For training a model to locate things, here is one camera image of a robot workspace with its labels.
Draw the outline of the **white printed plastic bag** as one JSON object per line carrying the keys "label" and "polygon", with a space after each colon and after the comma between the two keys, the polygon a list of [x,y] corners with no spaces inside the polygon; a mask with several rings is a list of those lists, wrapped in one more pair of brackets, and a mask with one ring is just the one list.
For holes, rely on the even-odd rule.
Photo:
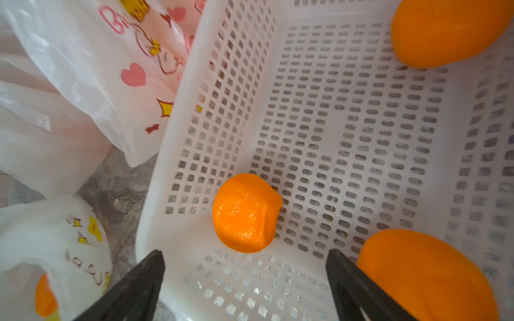
{"label": "white printed plastic bag", "polygon": [[49,82],[131,167],[157,154],[205,1],[2,1]]}

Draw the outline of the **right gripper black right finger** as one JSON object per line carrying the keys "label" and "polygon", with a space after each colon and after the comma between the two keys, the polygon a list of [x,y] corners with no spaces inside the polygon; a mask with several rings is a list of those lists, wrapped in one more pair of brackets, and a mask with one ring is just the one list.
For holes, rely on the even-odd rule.
{"label": "right gripper black right finger", "polygon": [[415,319],[341,251],[329,251],[325,270],[340,320]]}

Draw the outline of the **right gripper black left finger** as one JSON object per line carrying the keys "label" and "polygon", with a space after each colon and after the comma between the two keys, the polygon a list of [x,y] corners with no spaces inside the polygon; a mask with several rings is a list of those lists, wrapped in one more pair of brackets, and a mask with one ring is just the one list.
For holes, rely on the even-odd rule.
{"label": "right gripper black left finger", "polygon": [[164,274],[163,254],[153,250],[75,321],[152,320]]}

